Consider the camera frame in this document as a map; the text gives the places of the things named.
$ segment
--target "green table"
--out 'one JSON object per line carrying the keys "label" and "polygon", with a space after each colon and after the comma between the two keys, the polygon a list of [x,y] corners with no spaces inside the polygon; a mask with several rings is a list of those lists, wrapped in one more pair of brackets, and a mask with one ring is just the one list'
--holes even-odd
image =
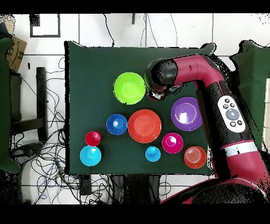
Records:
{"label": "green table", "polygon": [[[70,75],[70,149],[69,173],[71,174],[212,174],[207,163],[200,169],[191,169],[184,163],[185,150],[193,145],[207,151],[207,142],[203,127],[195,131],[179,130],[171,121],[170,111],[173,104],[181,97],[196,97],[193,83],[185,85],[176,96],[169,96],[164,101],[151,101],[146,96],[135,105],[124,105],[117,101],[112,92],[113,82],[124,72],[135,72],[142,77],[148,64],[157,58],[170,58],[181,55],[203,53],[210,54],[213,44],[202,49],[180,48],[84,48],[73,42],[69,46]],[[161,119],[162,131],[159,137],[149,143],[134,141],[128,131],[115,136],[106,128],[106,121],[112,114],[124,115],[127,120],[140,109],[153,110]],[[98,145],[102,153],[101,162],[88,167],[80,161],[80,151],[86,146],[85,135],[92,131],[101,132]],[[183,149],[177,154],[166,153],[162,138],[169,132],[180,134],[184,140]],[[145,158],[148,146],[154,145],[161,151],[157,162]]]}

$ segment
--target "plate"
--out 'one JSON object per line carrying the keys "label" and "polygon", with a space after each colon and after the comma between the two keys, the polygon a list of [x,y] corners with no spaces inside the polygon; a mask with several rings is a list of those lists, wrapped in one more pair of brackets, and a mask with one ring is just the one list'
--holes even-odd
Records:
{"label": "plate", "polygon": [[136,104],[146,93],[144,79],[133,72],[126,72],[117,77],[113,84],[116,99],[127,105]]}
{"label": "plate", "polygon": [[137,142],[152,142],[161,132],[160,118],[152,110],[139,110],[129,118],[128,131],[130,136]]}
{"label": "plate", "polygon": [[203,121],[197,99],[183,97],[177,100],[171,108],[171,120],[181,130],[191,131],[199,128]]}

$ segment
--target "green bowl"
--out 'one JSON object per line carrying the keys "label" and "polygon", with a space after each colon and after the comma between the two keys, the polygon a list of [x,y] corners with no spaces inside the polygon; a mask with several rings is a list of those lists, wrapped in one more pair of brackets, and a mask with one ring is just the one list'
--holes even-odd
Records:
{"label": "green bowl", "polygon": [[126,72],[119,75],[115,80],[113,93],[116,99],[123,104],[136,104],[144,97],[146,84],[140,75]]}

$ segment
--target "red cup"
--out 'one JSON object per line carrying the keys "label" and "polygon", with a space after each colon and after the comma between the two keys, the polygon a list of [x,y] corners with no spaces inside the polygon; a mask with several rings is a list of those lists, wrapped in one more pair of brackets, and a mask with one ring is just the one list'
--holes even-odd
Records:
{"label": "red cup", "polygon": [[184,161],[192,169],[201,168],[207,159],[206,152],[199,146],[192,146],[185,151]]}
{"label": "red cup", "polygon": [[100,143],[100,132],[89,132],[85,136],[85,142],[90,146],[97,146]]}

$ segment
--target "cup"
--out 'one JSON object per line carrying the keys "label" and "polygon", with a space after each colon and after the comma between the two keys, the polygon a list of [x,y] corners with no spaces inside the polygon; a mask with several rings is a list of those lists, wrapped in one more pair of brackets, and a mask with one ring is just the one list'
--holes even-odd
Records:
{"label": "cup", "polygon": [[192,146],[185,151],[184,161],[192,169],[201,168],[206,163],[207,155],[203,148]]}
{"label": "cup", "polygon": [[146,150],[146,158],[150,161],[150,162],[156,162],[157,160],[160,159],[160,151],[158,148],[156,148],[155,146],[149,146]]}
{"label": "cup", "polygon": [[89,132],[85,136],[85,142],[90,146],[97,146],[100,143],[101,134],[100,132]]}

